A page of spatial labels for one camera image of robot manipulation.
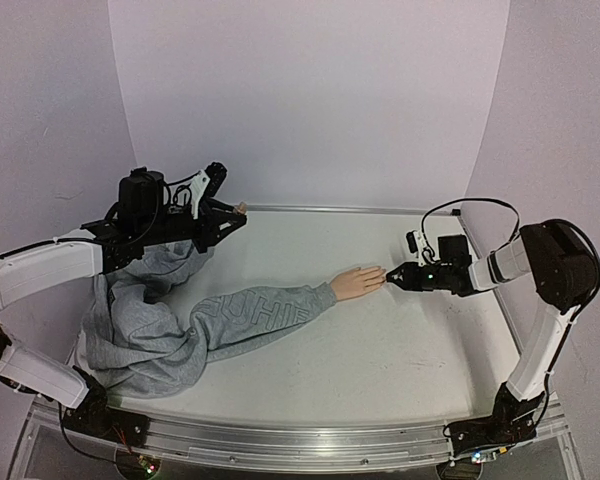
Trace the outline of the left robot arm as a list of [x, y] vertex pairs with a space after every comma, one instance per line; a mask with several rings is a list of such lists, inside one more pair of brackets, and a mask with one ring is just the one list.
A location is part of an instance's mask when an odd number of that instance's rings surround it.
[[119, 181], [103, 218], [0, 253], [0, 381], [76, 409], [78, 423], [93, 436], [111, 433], [113, 411], [89, 397], [95, 381], [15, 338], [1, 315], [31, 298], [116, 272], [151, 246], [189, 241], [200, 253], [217, 246], [247, 223], [245, 214], [217, 197], [226, 177], [219, 162], [176, 181], [135, 168]]

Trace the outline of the mannequin hand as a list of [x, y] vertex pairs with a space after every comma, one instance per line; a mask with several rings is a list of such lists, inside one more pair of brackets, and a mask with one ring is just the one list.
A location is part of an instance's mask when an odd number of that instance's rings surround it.
[[337, 302], [365, 296], [379, 290], [386, 283], [386, 270], [380, 266], [354, 268], [337, 275], [330, 287]]

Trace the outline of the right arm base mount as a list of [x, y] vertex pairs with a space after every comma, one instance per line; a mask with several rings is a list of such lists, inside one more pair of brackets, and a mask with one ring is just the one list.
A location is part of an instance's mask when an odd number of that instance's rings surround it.
[[443, 435], [451, 441], [455, 457], [532, 440], [548, 407], [547, 394], [518, 400], [507, 383], [500, 385], [490, 415], [449, 423]]

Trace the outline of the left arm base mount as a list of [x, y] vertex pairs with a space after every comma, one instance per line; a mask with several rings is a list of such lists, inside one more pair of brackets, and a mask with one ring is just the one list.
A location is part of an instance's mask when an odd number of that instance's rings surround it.
[[149, 417], [108, 405], [106, 389], [90, 374], [72, 367], [85, 381], [87, 394], [76, 408], [60, 407], [62, 430], [68, 429], [94, 438], [117, 442], [131, 452], [146, 442]]

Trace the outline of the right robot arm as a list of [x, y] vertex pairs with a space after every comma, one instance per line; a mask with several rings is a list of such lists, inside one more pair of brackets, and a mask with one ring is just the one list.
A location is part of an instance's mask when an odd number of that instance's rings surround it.
[[519, 402], [541, 395], [567, 327], [600, 288], [600, 259], [588, 237], [570, 221], [550, 219], [521, 227], [512, 240], [479, 259], [472, 257], [464, 235], [440, 237], [437, 259], [425, 245], [422, 231], [409, 232], [407, 243], [417, 259], [386, 276], [388, 283], [404, 291], [447, 291], [464, 298], [532, 277], [538, 307], [531, 339], [506, 389]]

